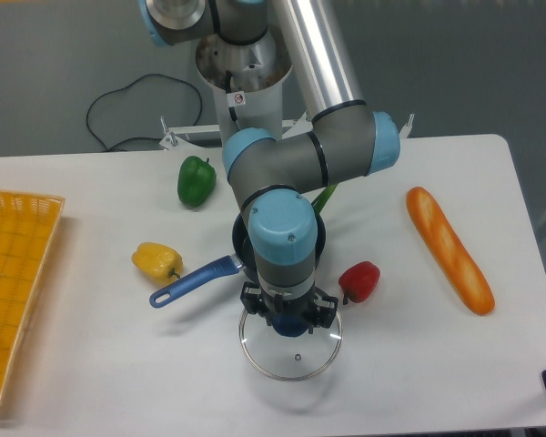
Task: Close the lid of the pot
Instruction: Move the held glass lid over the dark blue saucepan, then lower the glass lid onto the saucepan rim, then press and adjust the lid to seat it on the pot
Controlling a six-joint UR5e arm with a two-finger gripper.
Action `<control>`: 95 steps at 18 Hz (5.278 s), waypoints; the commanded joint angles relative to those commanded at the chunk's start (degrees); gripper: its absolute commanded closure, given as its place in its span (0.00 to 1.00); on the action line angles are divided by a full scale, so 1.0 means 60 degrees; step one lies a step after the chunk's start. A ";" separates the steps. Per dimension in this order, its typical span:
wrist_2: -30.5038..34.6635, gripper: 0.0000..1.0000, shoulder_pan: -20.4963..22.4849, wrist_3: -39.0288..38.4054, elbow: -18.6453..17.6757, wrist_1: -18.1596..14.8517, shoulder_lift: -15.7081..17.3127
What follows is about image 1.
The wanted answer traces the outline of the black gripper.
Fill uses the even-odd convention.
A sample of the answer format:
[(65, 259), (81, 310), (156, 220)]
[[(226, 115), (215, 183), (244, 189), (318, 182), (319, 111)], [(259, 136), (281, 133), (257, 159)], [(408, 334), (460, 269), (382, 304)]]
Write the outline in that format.
[(240, 300), (245, 311), (258, 315), (268, 326), (271, 317), (299, 316), (308, 325), (308, 333), (314, 329), (328, 329), (336, 318), (339, 300), (329, 295), (314, 294), (315, 280), (307, 278), (292, 286), (280, 286), (259, 279), (259, 285), (245, 281), (240, 292)]

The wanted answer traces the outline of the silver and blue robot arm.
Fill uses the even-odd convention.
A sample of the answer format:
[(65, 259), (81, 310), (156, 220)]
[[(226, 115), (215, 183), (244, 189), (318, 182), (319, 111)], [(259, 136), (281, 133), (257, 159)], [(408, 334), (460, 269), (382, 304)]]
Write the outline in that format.
[(315, 271), (325, 230), (310, 191), (365, 177), (399, 158), (390, 116), (369, 110), (328, 1), (143, 1), (162, 46), (198, 41), (215, 91), (222, 161), (239, 213), (235, 252), (155, 292), (163, 307), (244, 271), (249, 314), (297, 337), (334, 321)]

